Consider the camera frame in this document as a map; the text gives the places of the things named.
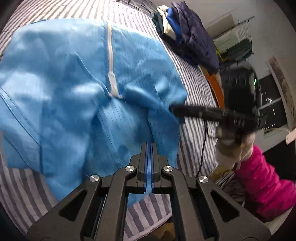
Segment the dark purple jacket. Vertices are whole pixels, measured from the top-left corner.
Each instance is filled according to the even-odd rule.
[[[211,73],[217,73],[219,60],[213,40],[205,30],[199,16],[185,2],[172,2],[172,10],[180,24],[184,44],[179,52],[185,59],[200,64]]]

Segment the jacket sleeve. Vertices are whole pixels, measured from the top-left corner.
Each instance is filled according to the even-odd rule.
[[[275,168],[266,162],[257,146],[254,146],[251,157],[241,163],[235,175],[245,186],[251,200],[257,204],[257,213],[268,221],[296,203],[295,184],[289,180],[280,180]]]

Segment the person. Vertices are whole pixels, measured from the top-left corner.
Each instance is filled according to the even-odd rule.
[[[269,227],[272,234],[275,233],[296,204],[295,183],[279,179],[275,168],[267,163],[262,150],[253,144],[255,133],[244,137],[241,144],[229,138],[229,130],[218,126],[216,133],[217,161],[233,170],[244,186],[246,202],[253,203],[253,214]]]

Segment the person's arm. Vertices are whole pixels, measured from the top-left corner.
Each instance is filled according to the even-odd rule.
[[[280,180],[275,168],[266,162],[257,146],[254,146],[251,157],[241,162],[235,175],[245,186],[252,201],[257,203],[257,213],[268,221],[296,203],[295,184],[289,180]]]

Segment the bed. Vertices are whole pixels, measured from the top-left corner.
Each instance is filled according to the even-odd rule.
[[[24,0],[10,17],[0,34],[0,60],[12,34],[21,26],[56,18],[90,18],[107,20],[143,32],[160,41],[172,59],[187,90],[186,104],[216,107],[216,101],[201,69],[177,56],[158,36],[150,14],[156,6],[148,1],[131,1],[133,6],[112,0]],[[210,136],[215,123],[208,123]],[[186,118],[180,127],[178,168],[194,176],[200,165],[204,125],[199,119]],[[202,175],[216,167],[215,138],[207,138]],[[57,203],[44,177],[30,169],[7,168],[5,157],[0,163],[0,202],[15,226],[26,234],[29,227]],[[137,240],[152,232],[172,216],[168,194],[148,195],[127,209],[124,240]]]

